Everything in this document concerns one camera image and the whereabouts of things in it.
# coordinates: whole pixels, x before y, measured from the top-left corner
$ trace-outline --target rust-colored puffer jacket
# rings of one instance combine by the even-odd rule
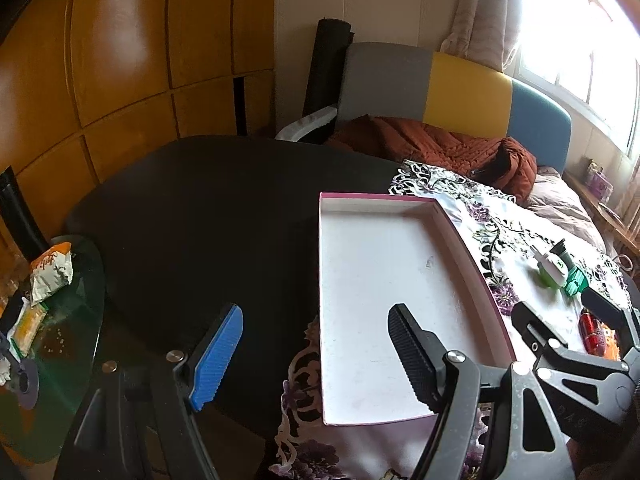
[[[325,144],[402,162],[408,158],[468,176],[523,202],[536,181],[536,158],[511,137],[485,139],[411,119],[362,116]]]

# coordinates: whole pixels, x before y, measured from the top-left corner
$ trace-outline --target metal screw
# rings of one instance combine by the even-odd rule
[[[551,378],[551,370],[548,368],[538,368],[536,371],[538,377],[543,381],[548,381]]]
[[[184,352],[182,350],[170,350],[166,354],[166,360],[170,363],[179,363],[184,359]]]
[[[511,368],[513,369],[514,373],[518,375],[527,375],[529,373],[529,367],[522,361],[513,362]]]
[[[461,363],[461,362],[464,362],[466,357],[462,352],[458,352],[457,350],[452,350],[451,352],[447,352],[447,359],[452,363]]]
[[[118,369],[118,363],[116,361],[105,361],[102,363],[103,374],[113,374]]]

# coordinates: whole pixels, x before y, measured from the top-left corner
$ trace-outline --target dark tabletop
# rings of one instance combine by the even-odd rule
[[[97,245],[111,303],[158,354],[191,351],[225,302],[240,305],[216,404],[268,438],[318,312],[319,193],[386,193],[398,167],[314,144],[188,137],[94,189],[66,230]]]

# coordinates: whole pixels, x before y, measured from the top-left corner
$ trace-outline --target white box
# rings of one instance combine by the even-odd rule
[[[515,359],[484,277],[436,200],[322,193],[319,215],[325,424],[432,414],[415,398],[387,332],[396,303],[447,350],[499,367]]]

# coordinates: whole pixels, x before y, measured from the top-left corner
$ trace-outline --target window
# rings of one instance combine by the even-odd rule
[[[515,75],[564,101],[628,152],[640,43],[615,0],[524,0]]]

